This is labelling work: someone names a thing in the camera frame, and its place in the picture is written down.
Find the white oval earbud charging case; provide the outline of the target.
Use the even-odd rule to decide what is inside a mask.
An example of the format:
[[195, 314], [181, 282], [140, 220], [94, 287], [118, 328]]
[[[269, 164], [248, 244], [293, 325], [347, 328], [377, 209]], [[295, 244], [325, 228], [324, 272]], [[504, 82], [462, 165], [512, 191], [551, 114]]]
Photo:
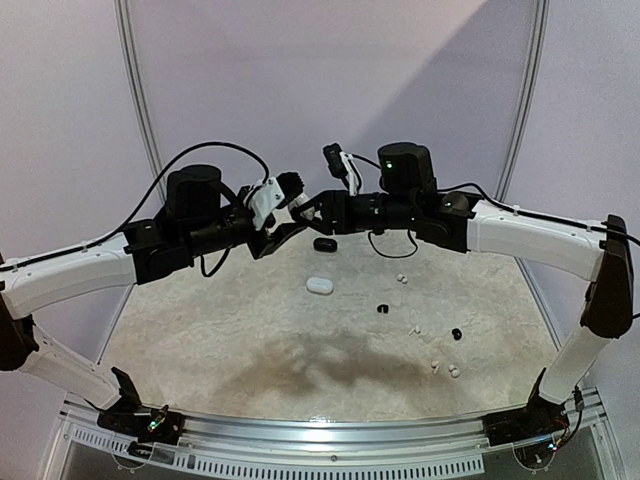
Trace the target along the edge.
[[334, 291], [334, 284], [329, 279], [313, 276], [306, 280], [306, 289], [313, 294], [330, 295]]

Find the white stem earbud charging case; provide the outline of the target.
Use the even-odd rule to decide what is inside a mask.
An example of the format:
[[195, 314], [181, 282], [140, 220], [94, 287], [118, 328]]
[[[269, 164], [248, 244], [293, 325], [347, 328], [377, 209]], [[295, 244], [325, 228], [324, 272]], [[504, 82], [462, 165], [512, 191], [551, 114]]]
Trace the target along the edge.
[[287, 209], [293, 210], [295, 208], [298, 208], [307, 203], [309, 200], [310, 197], [306, 193], [301, 193], [287, 204]]

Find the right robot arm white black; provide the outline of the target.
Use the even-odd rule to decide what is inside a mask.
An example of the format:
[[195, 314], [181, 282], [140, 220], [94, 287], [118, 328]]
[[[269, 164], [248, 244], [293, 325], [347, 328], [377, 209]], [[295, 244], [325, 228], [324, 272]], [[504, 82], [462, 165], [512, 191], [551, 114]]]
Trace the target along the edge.
[[635, 319], [633, 240], [624, 220], [611, 215], [604, 222], [581, 221], [526, 211], [491, 199], [471, 183], [438, 189], [430, 152], [415, 143], [385, 145], [377, 157], [380, 191], [361, 194], [350, 186], [312, 199], [300, 196], [290, 208], [292, 218], [324, 235], [406, 230], [450, 251], [511, 256], [588, 281], [579, 324], [539, 374], [526, 405], [482, 419], [492, 446], [561, 431], [548, 447], [559, 449], [573, 432], [566, 401], [580, 399], [578, 383]]

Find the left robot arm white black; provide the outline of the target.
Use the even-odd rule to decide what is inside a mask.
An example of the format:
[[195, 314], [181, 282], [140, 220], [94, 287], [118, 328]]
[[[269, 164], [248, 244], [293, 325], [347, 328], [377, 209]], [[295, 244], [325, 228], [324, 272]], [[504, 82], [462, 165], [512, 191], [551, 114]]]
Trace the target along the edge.
[[152, 219], [126, 223], [107, 240], [69, 252], [8, 260], [1, 266], [1, 368], [47, 380], [84, 398], [98, 425], [140, 444], [175, 445], [184, 415], [143, 405], [130, 376], [103, 367], [57, 342], [33, 320], [43, 307], [90, 292], [143, 285], [191, 267], [213, 252], [247, 245], [259, 259], [273, 253], [291, 229], [270, 232], [272, 214], [302, 194], [295, 172], [234, 193], [219, 168], [191, 165], [170, 173], [166, 202]]

